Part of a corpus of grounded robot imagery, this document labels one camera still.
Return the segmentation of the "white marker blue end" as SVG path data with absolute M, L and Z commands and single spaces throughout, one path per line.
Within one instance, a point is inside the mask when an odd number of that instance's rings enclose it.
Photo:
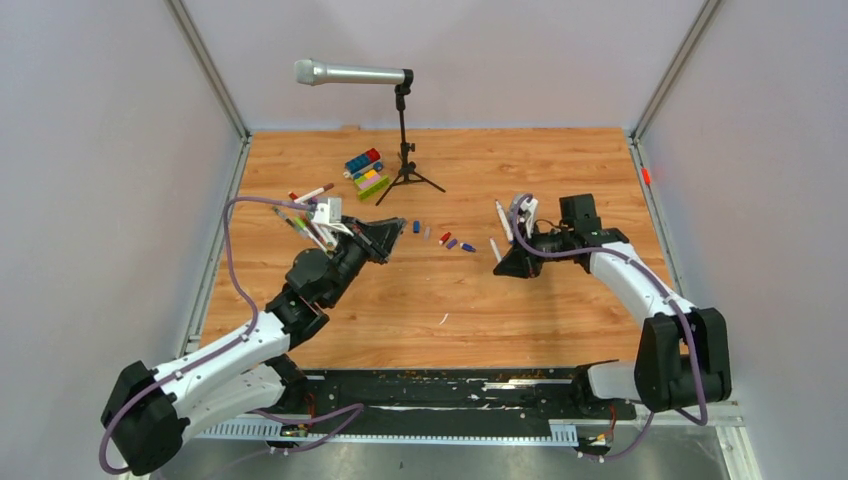
M 506 210 L 504 209 L 503 205 L 500 203 L 499 200 L 495 201 L 495 208 L 496 208 L 496 212 L 497 212 L 499 221 L 502 225 L 505 237 L 506 237 L 507 241 L 510 244 L 512 244 L 514 242 L 514 236 L 513 236 L 512 227 L 510 226 Z

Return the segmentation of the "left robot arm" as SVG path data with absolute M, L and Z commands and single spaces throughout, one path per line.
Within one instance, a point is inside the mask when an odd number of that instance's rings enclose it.
M 298 411 L 306 386 L 288 353 L 312 339 L 363 267 L 388 262 L 407 222 L 394 217 L 342 219 L 334 251 L 298 253 L 280 292 L 243 325 L 175 360 L 122 369 L 101 414 L 103 445 L 113 444 L 125 464 L 103 470 L 136 476 L 167 464 L 204 430 L 242 413 L 276 406 Z

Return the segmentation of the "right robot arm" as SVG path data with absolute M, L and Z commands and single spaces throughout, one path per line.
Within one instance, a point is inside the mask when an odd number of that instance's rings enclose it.
M 496 206 L 510 248 L 494 275 L 531 279 L 547 263 L 571 260 L 607 287 L 641 329 L 634 362 L 578 367 L 570 392 L 575 411 L 596 417 L 619 399 L 652 412 L 697 408 L 690 420 L 705 423 L 708 404 L 732 393 L 724 316 L 666 285 L 622 231 L 603 225 L 592 195 L 560 198 L 561 218 L 546 231 L 539 227 L 537 207 L 529 193 L 515 196 L 508 207 Z

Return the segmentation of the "green yellow pink block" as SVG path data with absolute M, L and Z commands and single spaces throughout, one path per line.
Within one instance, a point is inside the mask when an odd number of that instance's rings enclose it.
M 388 177 L 377 173 L 375 170 L 369 170 L 354 179 L 357 188 L 356 197 L 360 201 L 365 201 L 386 188 L 389 183 Z

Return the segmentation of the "black tripod microphone stand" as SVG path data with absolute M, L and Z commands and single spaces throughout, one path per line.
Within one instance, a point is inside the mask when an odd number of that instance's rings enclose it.
M 415 151 L 416 146 L 414 143 L 411 143 L 407 140 L 407 128 L 406 128 L 406 97 L 411 93 L 411 87 L 414 81 L 414 72 L 411 69 L 403 70 L 404 79 L 394 87 L 394 95 L 395 95 L 395 107 L 398 113 L 399 120 L 399 132 L 400 132 L 400 142 L 399 142 L 399 159 L 400 159 L 400 168 L 394 178 L 394 180 L 387 186 L 386 190 L 381 194 L 381 196 L 376 201 L 375 205 L 381 205 L 388 194 L 398 186 L 402 185 L 412 185 L 425 183 L 435 188 L 437 191 L 441 193 L 445 193 L 446 190 L 435 182 L 431 181 L 427 177 L 421 175 L 417 172 L 417 165 L 409 159 L 409 155 Z

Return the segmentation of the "blue red toy train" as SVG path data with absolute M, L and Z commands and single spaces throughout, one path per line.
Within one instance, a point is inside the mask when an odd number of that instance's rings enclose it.
M 375 148 L 371 148 L 347 161 L 344 165 L 343 176 L 348 179 L 355 179 L 370 170 L 381 172 L 383 169 L 381 154 Z

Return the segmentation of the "silver microphone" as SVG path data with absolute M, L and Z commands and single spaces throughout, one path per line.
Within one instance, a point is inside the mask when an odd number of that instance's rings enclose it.
M 314 59 L 294 63 L 296 82 L 307 86 L 325 84 L 404 85 L 414 73 L 408 69 L 330 64 Z

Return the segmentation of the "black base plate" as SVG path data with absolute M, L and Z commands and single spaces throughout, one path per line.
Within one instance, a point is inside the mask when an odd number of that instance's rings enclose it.
M 317 417 L 359 403 L 347 435 L 409 438 L 548 437 L 550 423 L 600 429 L 637 417 L 624 400 L 592 400 L 574 368 L 311 369 L 269 407 Z

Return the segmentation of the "aluminium frame rail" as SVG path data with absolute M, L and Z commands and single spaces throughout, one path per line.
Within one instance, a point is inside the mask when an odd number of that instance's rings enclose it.
M 319 441 L 368 444 L 556 446 L 606 462 L 619 457 L 617 426 L 679 426 L 635 400 L 598 399 L 576 369 L 310 370 L 277 379 L 264 371 L 199 403 L 192 417 L 116 442 L 130 472 L 161 475 L 198 438 L 264 442 L 293 450 Z

